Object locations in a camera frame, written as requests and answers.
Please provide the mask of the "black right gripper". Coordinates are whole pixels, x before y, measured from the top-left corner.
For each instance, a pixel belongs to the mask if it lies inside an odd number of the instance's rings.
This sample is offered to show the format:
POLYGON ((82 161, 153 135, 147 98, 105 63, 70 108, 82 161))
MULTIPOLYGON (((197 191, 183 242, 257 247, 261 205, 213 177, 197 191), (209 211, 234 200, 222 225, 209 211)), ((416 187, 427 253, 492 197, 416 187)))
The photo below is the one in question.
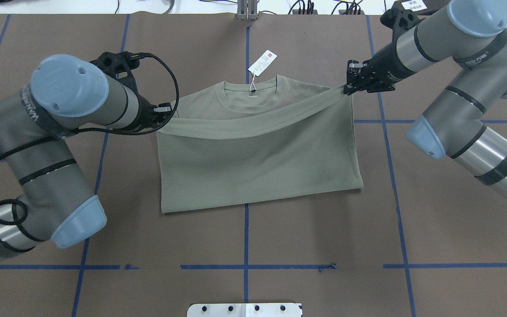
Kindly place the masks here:
POLYGON ((346 70, 346 93, 392 92, 396 90, 396 82, 390 78, 389 72, 396 72, 396 70, 397 57, 395 55, 375 56, 362 63, 349 60, 346 70))

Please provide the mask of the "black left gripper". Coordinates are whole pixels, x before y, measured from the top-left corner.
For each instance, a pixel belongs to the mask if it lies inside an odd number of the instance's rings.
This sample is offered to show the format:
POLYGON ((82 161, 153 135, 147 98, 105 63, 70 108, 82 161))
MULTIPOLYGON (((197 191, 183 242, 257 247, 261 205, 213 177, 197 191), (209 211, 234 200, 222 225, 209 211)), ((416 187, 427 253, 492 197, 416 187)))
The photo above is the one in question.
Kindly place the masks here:
POLYGON ((171 103, 161 103, 157 106, 149 103, 141 104, 137 118, 137 130, 155 129, 163 121, 169 121, 173 116, 172 106, 171 103))

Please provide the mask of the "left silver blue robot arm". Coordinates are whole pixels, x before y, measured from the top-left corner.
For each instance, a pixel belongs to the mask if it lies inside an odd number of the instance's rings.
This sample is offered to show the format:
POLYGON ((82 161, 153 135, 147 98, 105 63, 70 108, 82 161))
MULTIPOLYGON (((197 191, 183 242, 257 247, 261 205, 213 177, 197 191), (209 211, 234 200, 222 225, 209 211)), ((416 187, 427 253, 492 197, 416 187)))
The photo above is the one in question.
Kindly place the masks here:
POLYGON ((0 200, 0 262, 52 241, 67 248, 103 229, 107 217, 65 143, 88 132, 145 135, 163 128, 176 105, 153 105, 132 70, 145 52, 105 52, 87 62, 72 55, 45 58, 28 84, 0 99, 0 162, 23 193, 0 200))

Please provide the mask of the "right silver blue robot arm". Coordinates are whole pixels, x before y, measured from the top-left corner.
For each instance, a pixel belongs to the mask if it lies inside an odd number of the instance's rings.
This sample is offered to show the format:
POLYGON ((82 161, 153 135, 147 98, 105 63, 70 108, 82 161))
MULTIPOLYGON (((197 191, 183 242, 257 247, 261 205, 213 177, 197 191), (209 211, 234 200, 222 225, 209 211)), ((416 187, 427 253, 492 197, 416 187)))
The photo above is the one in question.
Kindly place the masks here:
POLYGON ((350 60, 344 94, 392 92, 396 83, 452 58, 461 72, 407 130, 428 156, 448 156, 507 198, 507 139, 481 117, 507 99, 507 0, 452 0, 420 19, 397 1, 380 18, 392 42, 350 60))

